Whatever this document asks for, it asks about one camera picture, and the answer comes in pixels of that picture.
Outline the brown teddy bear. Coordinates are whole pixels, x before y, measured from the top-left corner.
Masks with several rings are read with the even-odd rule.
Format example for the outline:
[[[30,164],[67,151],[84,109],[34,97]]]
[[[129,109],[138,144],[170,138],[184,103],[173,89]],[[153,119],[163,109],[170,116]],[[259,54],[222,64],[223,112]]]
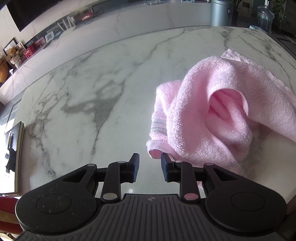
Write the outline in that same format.
[[[18,68],[23,62],[23,54],[15,47],[9,49],[10,62]]]

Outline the green potted plant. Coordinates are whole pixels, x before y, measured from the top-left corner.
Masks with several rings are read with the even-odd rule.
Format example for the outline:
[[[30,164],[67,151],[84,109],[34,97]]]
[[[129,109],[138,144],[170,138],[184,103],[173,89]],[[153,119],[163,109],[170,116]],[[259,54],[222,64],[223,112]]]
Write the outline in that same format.
[[[278,26],[281,26],[286,22],[287,13],[285,11],[287,1],[286,0],[272,0],[271,9],[275,16],[275,22]]]

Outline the silver metal trash can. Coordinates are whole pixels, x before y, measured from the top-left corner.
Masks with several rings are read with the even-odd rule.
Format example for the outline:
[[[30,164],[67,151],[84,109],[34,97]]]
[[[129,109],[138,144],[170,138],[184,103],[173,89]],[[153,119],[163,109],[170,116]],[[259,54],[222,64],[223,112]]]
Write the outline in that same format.
[[[231,26],[234,3],[229,0],[212,0],[210,26]]]

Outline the clear water jug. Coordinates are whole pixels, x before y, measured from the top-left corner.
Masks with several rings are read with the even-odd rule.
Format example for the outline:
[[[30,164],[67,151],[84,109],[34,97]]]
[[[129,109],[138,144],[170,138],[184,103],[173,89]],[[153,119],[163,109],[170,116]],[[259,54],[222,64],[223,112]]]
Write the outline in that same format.
[[[275,18],[274,13],[267,6],[257,8],[258,26],[267,34],[271,33],[272,23]]]

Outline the orange gourd ornament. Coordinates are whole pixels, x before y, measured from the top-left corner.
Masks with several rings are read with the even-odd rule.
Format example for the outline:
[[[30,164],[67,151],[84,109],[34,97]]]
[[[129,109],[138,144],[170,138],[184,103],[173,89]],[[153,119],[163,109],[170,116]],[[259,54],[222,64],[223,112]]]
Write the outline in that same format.
[[[1,58],[0,60],[0,83],[4,83],[9,76],[9,67],[6,61]]]

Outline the small white clock display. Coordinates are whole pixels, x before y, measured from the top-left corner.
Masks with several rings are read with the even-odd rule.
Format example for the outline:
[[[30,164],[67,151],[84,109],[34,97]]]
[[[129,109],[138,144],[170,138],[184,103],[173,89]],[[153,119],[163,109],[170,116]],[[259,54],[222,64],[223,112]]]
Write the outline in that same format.
[[[49,32],[48,34],[46,34],[45,36],[45,40],[47,43],[49,43],[50,41],[52,41],[55,37],[55,34],[53,31]]]

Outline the pink terry towel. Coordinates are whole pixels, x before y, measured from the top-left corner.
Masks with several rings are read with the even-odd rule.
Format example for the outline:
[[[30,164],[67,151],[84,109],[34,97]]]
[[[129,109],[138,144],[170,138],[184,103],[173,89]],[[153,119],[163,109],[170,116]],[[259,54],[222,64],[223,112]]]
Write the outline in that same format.
[[[269,70],[228,49],[184,79],[159,85],[147,151],[195,167],[214,163],[236,174],[259,125],[295,140],[295,95]]]

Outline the black framed board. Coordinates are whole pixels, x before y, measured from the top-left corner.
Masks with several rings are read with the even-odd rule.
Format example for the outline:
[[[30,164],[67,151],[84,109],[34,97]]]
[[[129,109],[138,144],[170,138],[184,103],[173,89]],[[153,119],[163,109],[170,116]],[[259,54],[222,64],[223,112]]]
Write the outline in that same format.
[[[1,136],[1,194],[19,192],[20,156],[23,140],[23,122],[18,122]]]

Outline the red gift box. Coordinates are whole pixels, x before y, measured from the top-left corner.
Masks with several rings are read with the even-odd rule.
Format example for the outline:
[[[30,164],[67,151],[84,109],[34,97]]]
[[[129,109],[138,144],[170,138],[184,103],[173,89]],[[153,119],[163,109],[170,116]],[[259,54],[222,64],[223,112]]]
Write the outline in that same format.
[[[27,47],[27,49],[25,49],[24,51],[24,56],[29,59],[31,56],[33,56],[36,52],[36,49],[34,47],[34,45],[30,45],[29,47]]]

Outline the black television screen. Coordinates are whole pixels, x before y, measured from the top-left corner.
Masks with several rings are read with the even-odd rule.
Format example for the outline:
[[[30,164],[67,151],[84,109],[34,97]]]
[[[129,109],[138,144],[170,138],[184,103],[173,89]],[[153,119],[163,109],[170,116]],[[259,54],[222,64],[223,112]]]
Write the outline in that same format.
[[[60,0],[12,0],[6,6],[17,29],[21,32],[38,16],[60,2]]]

